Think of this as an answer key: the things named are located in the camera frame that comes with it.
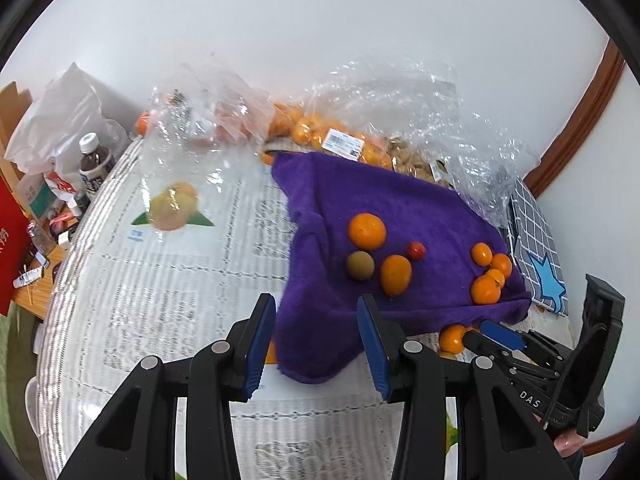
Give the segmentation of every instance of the lace tablecloth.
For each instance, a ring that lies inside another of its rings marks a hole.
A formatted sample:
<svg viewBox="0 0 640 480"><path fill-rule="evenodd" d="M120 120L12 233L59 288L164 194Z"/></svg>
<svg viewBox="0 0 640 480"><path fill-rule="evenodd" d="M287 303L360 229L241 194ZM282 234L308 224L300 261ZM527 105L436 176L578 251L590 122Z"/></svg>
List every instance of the lace tablecloth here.
<svg viewBox="0 0 640 480"><path fill-rule="evenodd" d="M216 229L197 242L158 243L132 226L142 212L142 141L123 155L84 219L62 265L38 362L38 437L47 477L55 479L111 394L144 356L193 356L248 317L258 295L278 301L287 280L286 197L268 168L232 183ZM568 319L532 308L518 324L571 345ZM435 335L420 338L436 346ZM454 402L447 399L454 416ZM243 478L383 480L390 477L402 406L384 404L364 355L336 378L299 384L265 366L247 404L233 403ZM175 467L186 475L186 405L178 404ZM455 478L457 451L447 455Z"/></svg>

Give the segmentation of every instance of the clear plastic bag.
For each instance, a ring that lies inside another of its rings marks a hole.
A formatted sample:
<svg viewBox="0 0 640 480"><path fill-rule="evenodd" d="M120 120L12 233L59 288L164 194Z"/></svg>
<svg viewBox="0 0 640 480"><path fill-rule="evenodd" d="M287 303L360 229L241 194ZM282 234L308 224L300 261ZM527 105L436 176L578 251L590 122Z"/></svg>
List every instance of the clear plastic bag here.
<svg viewBox="0 0 640 480"><path fill-rule="evenodd" d="M363 140L358 160L453 186L496 227L507 225L516 179L538 163L524 143L466 110L453 70L438 62L352 61L319 79L297 104L276 106L271 138L290 135L320 150L327 130L341 129Z"/></svg>
<svg viewBox="0 0 640 480"><path fill-rule="evenodd" d="M134 224L162 234L223 221L216 220L216 203L259 170L272 115L268 94L238 74L181 65L150 99L140 155L146 213Z"/></svg>
<svg viewBox="0 0 640 480"><path fill-rule="evenodd" d="M439 145L437 152L466 204L491 225L507 227L507 205L516 180L540 163L539 156L505 128L496 127L464 105L458 127L447 136L432 139L431 144L425 150L434 151L434 145Z"/></svg>

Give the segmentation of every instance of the gray plaid fabric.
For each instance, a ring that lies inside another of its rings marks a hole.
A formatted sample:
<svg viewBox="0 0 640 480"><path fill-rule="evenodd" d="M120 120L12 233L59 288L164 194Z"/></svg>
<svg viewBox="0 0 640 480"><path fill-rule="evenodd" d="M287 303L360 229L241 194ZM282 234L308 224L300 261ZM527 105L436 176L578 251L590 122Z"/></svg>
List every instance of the gray plaid fabric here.
<svg viewBox="0 0 640 480"><path fill-rule="evenodd" d="M531 301L551 312L566 316L568 301L566 290L563 290L564 280L556 245L536 200L521 180L517 181L511 195L510 217L510 250L525 286L531 292ZM545 286L541 286L541 275ZM553 290L555 300L549 297L549 290Z"/></svg>

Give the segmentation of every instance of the white label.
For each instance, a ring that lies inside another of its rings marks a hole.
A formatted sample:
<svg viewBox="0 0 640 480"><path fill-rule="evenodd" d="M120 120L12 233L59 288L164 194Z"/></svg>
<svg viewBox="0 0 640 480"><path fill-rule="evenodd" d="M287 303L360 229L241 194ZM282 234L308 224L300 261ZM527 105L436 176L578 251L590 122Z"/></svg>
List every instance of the white label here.
<svg viewBox="0 0 640 480"><path fill-rule="evenodd" d="M42 277L43 272L44 269L42 267L36 267L35 269L31 269L29 272L21 274L14 280L14 288L20 288L28 283L39 280Z"/></svg>
<svg viewBox="0 0 640 480"><path fill-rule="evenodd" d="M363 146L364 140L356 139L333 128L327 132L326 138L322 143L322 147L328 152L343 156L349 160L358 160Z"/></svg>

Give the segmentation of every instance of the bottle cap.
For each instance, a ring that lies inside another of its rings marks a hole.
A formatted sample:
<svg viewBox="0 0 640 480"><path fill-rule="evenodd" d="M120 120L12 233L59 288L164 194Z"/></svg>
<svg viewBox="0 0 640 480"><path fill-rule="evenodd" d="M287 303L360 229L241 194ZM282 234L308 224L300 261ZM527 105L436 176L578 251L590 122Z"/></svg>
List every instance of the bottle cap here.
<svg viewBox="0 0 640 480"><path fill-rule="evenodd" d="M60 233L60 236L58 237L58 245L65 251L68 251L68 249L71 247L71 237L69 236L69 231Z"/></svg>
<svg viewBox="0 0 640 480"><path fill-rule="evenodd" d="M100 141L98 140L98 136L95 132L90 132L85 136L82 136L80 139L80 151L85 155L89 153L93 153L100 146Z"/></svg>
<svg viewBox="0 0 640 480"><path fill-rule="evenodd" d="M82 209L78 207L78 203L76 202L76 199L70 198L69 200L67 200L66 206L69 208L69 211L71 211L76 218L80 218L82 216Z"/></svg>

